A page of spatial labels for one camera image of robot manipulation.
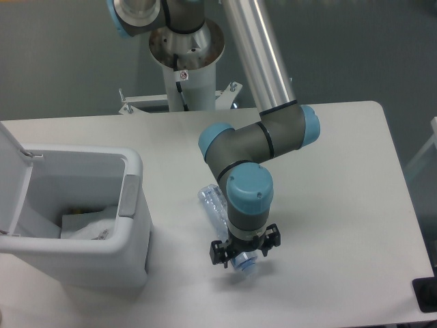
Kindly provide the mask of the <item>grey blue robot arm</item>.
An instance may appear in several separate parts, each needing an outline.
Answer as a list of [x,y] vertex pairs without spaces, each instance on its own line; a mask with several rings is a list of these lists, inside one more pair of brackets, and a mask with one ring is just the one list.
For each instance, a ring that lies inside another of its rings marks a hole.
[[[119,34],[150,34],[171,111],[215,108],[215,65],[225,41],[206,17],[203,1],[108,1],[107,7]],[[280,245],[277,225],[267,222],[274,191],[263,163],[320,136],[314,110],[296,100],[265,2],[224,1],[223,8],[259,121],[238,129],[216,123],[199,136],[202,157],[227,201],[227,238],[212,242],[213,264],[227,264],[244,252],[267,254]]]

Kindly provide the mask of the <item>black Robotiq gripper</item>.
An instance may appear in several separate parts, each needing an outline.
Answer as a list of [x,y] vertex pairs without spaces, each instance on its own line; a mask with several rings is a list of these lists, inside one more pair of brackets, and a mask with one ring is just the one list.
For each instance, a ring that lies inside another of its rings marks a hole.
[[242,252],[248,253],[261,250],[263,257],[266,257],[272,248],[280,245],[281,233],[277,224],[272,223],[266,227],[265,234],[255,235],[249,241],[239,239],[232,233],[229,233],[229,238],[226,241],[212,241],[210,244],[210,258],[213,265],[223,264],[226,269],[228,262]]

